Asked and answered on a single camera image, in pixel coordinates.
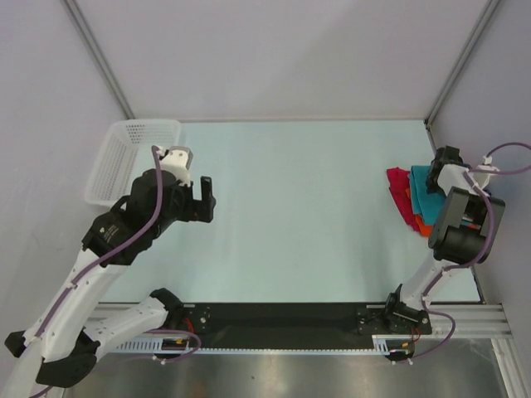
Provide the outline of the teal t shirt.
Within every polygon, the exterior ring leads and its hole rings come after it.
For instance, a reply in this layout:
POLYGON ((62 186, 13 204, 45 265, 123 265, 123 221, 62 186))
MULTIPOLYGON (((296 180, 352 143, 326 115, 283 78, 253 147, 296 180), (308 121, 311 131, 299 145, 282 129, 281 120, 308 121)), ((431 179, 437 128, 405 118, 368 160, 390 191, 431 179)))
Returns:
POLYGON ((429 170, 429 166, 411 166, 409 182, 413 214, 420 216, 425 225, 433 226, 444 205, 446 196, 439 192, 429 193, 427 191, 426 178, 429 170))

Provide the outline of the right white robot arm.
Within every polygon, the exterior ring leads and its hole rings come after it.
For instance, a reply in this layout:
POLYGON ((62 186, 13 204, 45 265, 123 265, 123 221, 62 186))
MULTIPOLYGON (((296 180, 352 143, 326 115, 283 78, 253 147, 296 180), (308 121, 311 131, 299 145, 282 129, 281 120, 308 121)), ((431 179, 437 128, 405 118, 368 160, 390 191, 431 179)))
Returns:
POLYGON ((428 308, 441 286, 487 259, 505 203, 486 188, 490 179, 500 174, 490 156, 472 167, 463 161, 458 148, 436 150, 426 177, 426 192, 442 193, 445 200, 428 238, 432 254, 406 283, 388 295, 379 317, 389 331, 403 332, 409 326, 429 323, 428 308))

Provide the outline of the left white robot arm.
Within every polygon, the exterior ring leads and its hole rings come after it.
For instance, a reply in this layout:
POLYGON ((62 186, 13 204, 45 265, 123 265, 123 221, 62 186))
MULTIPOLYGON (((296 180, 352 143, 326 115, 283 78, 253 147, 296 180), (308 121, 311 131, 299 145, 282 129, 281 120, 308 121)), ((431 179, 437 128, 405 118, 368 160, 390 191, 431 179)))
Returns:
POLYGON ((130 194, 98 216, 86 233, 70 272, 46 312, 5 345, 19 362, 11 396, 33 384, 68 388, 86 377, 108 352, 152 329, 168 332, 184 320, 183 303, 165 288, 119 315, 89 322, 112 283, 175 221, 209 223, 216 199, 202 177, 202 197, 171 172, 150 169, 134 180, 130 194))

